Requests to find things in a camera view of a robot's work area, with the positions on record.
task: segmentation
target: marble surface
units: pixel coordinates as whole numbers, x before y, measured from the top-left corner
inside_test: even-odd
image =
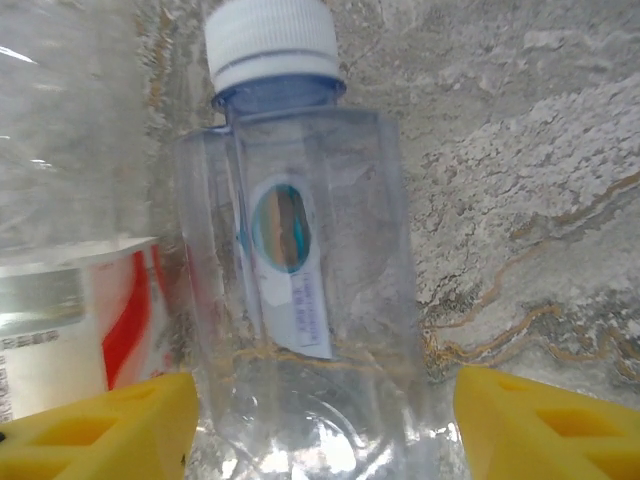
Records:
[[[640,5],[327,3],[346,103],[401,125],[441,477],[469,478],[451,408],[460,365],[640,408]],[[199,9],[140,2],[137,26],[151,222],[180,285],[166,147],[215,120]]]

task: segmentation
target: red and white label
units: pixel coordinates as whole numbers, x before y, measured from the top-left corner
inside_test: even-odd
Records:
[[[157,245],[80,271],[86,314],[0,336],[0,421],[147,380],[172,367]]]

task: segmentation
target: bottle label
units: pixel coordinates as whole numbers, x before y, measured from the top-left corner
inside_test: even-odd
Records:
[[[0,329],[0,423],[173,368],[157,245],[112,256],[79,268],[84,305],[74,316]]]
[[[331,358],[316,238],[316,212],[304,177],[281,174],[251,196],[249,230],[265,326],[294,352]]]

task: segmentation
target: transparent plastic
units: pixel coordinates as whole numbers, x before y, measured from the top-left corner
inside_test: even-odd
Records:
[[[0,5],[4,262],[55,261],[52,247],[116,247],[123,230],[145,230],[132,201],[144,134],[132,14],[124,1]]]
[[[214,426],[236,447],[220,478],[433,478],[395,124],[240,116],[176,155]]]
[[[0,2],[0,421],[148,378],[168,350],[134,11]]]

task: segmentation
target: barcode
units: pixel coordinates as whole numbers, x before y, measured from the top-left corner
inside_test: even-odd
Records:
[[[7,360],[4,355],[0,355],[0,423],[13,420],[6,363]]]

